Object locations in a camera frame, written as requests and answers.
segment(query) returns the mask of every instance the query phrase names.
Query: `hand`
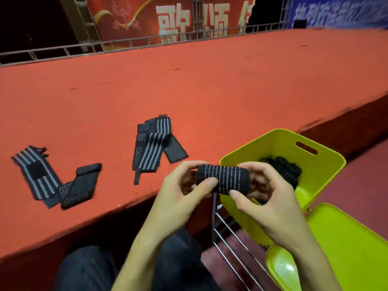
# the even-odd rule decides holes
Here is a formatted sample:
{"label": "hand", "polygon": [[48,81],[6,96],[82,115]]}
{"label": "hand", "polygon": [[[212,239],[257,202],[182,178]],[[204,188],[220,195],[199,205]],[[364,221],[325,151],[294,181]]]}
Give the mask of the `hand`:
{"label": "hand", "polygon": [[314,239],[292,186],[272,166],[263,162],[245,162],[238,166],[251,171],[253,192],[247,197],[268,200],[265,205],[256,205],[240,192],[231,190],[229,195],[240,211],[252,217],[275,243],[290,252]]}
{"label": "hand", "polygon": [[143,228],[161,243],[184,226],[195,207],[217,186],[216,178],[208,178],[195,186],[196,172],[192,169],[205,161],[183,161],[165,177]]}

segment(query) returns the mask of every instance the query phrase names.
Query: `red platform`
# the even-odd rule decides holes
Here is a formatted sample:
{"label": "red platform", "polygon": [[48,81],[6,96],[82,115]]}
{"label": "red platform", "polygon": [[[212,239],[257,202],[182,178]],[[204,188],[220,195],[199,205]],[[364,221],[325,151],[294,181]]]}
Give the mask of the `red platform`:
{"label": "red platform", "polygon": [[[274,128],[382,97],[387,49],[387,31],[289,30],[0,68],[0,258],[155,195],[175,165],[163,156],[133,185],[138,123],[168,114],[190,159],[216,164]],[[10,159],[27,145],[48,148],[63,182],[102,162],[94,198],[66,211],[35,201]]]}

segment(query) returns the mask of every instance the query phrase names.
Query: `leg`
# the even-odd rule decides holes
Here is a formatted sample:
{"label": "leg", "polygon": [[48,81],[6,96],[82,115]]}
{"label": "leg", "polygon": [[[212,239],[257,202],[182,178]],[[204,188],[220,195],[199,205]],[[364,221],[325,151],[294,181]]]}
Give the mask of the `leg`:
{"label": "leg", "polygon": [[221,291],[201,262],[201,246],[185,228],[162,245],[152,291]]}
{"label": "leg", "polygon": [[118,271],[112,255],[98,246],[86,246],[65,257],[53,291],[110,291]]}

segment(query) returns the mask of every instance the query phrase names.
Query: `red banner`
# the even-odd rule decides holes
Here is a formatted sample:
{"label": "red banner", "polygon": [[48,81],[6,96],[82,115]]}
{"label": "red banner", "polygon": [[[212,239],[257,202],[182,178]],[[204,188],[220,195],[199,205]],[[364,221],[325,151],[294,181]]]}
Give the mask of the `red banner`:
{"label": "red banner", "polygon": [[[222,29],[244,26],[253,3],[254,0],[204,0],[204,28],[216,30],[208,36],[238,33],[239,29],[228,33]],[[174,43],[187,39],[183,33],[193,31],[192,0],[88,0],[88,4],[102,41],[179,34],[150,39],[150,44]],[[131,41],[133,47],[147,44],[147,39]],[[115,44],[128,46],[129,42]]]}

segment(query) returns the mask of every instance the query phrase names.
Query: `right hand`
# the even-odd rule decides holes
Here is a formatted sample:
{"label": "right hand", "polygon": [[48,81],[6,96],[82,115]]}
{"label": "right hand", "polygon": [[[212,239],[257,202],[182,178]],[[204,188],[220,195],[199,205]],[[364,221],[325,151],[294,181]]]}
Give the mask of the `right hand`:
{"label": "right hand", "polygon": [[265,205],[256,205],[240,192],[231,190],[229,195],[241,212],[252,217],[276,244],[290,252],[314,240],[292,186],[272,166],[245,162],[238,167],[251,172],[254,192],[248,198],[269,199]]}

